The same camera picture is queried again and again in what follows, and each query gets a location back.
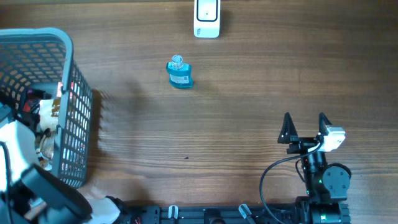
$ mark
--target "small glass bottle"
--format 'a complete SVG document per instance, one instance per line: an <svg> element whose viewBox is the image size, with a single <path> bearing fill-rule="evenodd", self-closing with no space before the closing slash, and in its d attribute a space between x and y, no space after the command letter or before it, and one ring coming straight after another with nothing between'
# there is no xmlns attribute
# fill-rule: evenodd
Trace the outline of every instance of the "small glass bottle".
<svg viewBox="0 0 398 224"><path fill-rule="evenodd" d="M166 65L170 75L170 84L175 88L192 88L192 66L184 63L181 55L174 55L172 61Z"/></svg>

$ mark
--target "bottle label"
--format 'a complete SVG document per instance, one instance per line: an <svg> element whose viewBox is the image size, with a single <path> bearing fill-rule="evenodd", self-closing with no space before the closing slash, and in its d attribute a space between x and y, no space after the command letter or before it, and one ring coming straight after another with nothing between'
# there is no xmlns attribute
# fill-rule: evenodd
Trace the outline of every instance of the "bottle label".
<svg viewBox="0 0 398 224"><path fill-rule="evenodd" d="M175 75L170 74L170 79L172 82L178 83L178 84L186 84L189 83L189 78L188 75L178 77Z"/></svg>

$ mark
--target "wood grain surface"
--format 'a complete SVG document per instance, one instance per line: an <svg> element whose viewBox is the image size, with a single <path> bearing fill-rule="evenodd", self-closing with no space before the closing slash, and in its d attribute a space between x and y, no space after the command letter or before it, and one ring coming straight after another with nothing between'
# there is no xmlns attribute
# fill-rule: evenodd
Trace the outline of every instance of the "wood grain surface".
<svg viewBox="0 0 398 224"><path fill-rule="evenodd" d="M16 4L77 4L77 3L111 3L111 2L176 2L191 0L1 0L0 6Z"/></svg>
<svg viewBox="0 0 398 224"><path fill-rule="evenodd" d="M380 2L223 2L218 39L193 36L193 2L3 6L0 27L70 34L95 94L87 198L256 205L284 113L314 136L324 112L346 130L327 159L353 172L353 223L397 223L398 6ZM170 86L173 54L193 89ZM268 202L305 195L294 162L265 185Z"/></svg>

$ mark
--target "bottle cap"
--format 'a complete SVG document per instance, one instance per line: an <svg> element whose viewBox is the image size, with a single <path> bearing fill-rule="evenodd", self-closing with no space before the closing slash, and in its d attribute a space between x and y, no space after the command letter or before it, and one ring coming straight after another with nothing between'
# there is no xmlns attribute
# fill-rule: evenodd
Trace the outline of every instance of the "bottle cap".
<svg viewBox="0 0 398 224"><path fill-rule="evenodd" d="M182 56L181 55L174 55L172 57L172 63L173 63L173 67L176 69L180 69L183 67L184 63L182 60Z"/></svg>

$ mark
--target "wire mesh basket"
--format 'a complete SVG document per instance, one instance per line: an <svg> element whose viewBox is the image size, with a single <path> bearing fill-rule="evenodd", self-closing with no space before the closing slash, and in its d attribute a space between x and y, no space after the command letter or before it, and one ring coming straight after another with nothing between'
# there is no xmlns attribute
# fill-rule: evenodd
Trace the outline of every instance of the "wire mesh basket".
<svg viewBox="0 0 398 224"><path fill-rule="evenodd" d="M87 170L93 93L56 28L0 30L0 91L20 108L26 88L56 92L62 82L51 173L79 188Z"/></svg>

